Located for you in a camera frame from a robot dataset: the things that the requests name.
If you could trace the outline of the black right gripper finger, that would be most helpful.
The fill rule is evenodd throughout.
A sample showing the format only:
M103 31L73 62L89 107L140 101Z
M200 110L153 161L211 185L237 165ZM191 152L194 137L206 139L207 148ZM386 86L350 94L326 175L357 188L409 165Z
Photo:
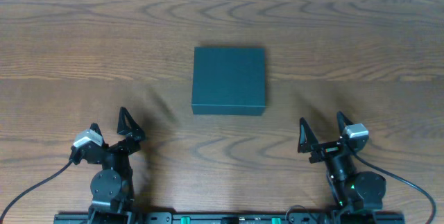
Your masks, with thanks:
M314 150L314 146L318 145L316 135L313 133L307 121L302 117L299 120L300 136L298 144L299 153L309 153Z
M339 133L342 134L346 126L353 125L353 122L347 118L342 111L336 113L336 119L339 127Z

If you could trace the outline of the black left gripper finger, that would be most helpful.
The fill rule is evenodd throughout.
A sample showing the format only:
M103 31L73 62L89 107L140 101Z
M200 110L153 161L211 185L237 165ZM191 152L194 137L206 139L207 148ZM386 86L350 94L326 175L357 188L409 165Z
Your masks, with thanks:
M125 107L120 107L117 123L117 134L134 140L145 140L145 132L135 122Z
M89 127L89 135L91 139L103 139L103 135L101 134L101 130L97 123L92 123Z

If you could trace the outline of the black gift box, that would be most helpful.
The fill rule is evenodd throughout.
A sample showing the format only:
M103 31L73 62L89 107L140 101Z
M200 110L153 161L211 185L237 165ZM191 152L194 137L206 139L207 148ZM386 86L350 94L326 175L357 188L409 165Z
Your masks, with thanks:
M191 108L202 115L262 115L266 109L265 49L197 46Z

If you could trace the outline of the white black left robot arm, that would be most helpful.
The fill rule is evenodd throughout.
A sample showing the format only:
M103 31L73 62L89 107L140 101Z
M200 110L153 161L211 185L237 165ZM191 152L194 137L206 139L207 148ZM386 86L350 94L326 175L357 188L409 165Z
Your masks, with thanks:
M75 165L85 160L102 167L90 183L92 203L86 223L134 223L131 213L135 199L133 170L129 157L141 149L145 132L125 107L119 110L117 134L123 140L105 143L97 123L79 133L71 147L69 161Z

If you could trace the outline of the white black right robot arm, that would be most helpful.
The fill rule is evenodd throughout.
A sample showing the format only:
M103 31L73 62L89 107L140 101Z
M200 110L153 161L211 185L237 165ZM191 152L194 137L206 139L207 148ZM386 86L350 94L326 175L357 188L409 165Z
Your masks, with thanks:
M369 140L369 131L353 123L344 113L336 114L339 138L320 143L304 118L300 118L299 153L309 153L312 164L323 162L337 208L319 223L375 223L375 212L383 207L386 179L371 171L358 172L352 156Z

